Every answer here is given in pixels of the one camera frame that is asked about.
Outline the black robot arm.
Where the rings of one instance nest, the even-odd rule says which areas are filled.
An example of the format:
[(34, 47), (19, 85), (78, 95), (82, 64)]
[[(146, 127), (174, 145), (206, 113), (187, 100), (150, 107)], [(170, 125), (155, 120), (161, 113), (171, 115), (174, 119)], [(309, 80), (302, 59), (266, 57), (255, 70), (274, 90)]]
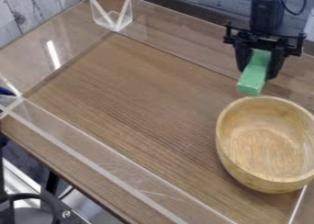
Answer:
[(246, 27), (226, 24), (223, 42), (231, 44), (241, 72), (247, 68), (253, 52), (259, 50), (270, 56), (266, 61), (265, 80), (277, 78), (285, 60), (290, 56), (301, 56), (306, 33), (289, 28), (285, 13), (300, 16), (306, 9), (304, 0), (300, 11), (293, 11), (286, 5), (288, 0), (250, 0), (250, 20)]

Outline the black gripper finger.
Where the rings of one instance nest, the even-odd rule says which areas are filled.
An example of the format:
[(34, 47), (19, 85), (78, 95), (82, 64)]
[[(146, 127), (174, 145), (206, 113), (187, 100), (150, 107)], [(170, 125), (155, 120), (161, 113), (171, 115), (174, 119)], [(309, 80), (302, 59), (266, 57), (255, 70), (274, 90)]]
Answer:
[(277, 78), (285, 59), (285, 48), (281, 46), (276, 46), (274, 50), (272, 51), (272, 59), (268, 66), (266, 80), (273, 80), (274, 78)]
[(235, 50), (235, 60), (237, 60), (237, 66), (239, 72), (242, 72), (249, 64), (253, 49), (249, 47), (249, 44), (246, 41), (237, 40), (234, 45)]

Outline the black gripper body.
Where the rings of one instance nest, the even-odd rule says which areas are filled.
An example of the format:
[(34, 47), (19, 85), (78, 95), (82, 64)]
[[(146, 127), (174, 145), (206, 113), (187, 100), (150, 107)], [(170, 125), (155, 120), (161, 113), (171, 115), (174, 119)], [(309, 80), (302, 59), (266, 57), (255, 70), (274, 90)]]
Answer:
[(285, 56), (300, 56), (306, 34), (285, 26), (285, 13), (298, 16), (305, 9), (306, 0), (298, 11), (289, 9), (286, 0), (250, 0), (249, 23), (238, 27), (229, 22), (223, 42), (234, 47), (237, 40), (246, 41), (253, 50), (273, 51), (276, 46), (281, 46)]

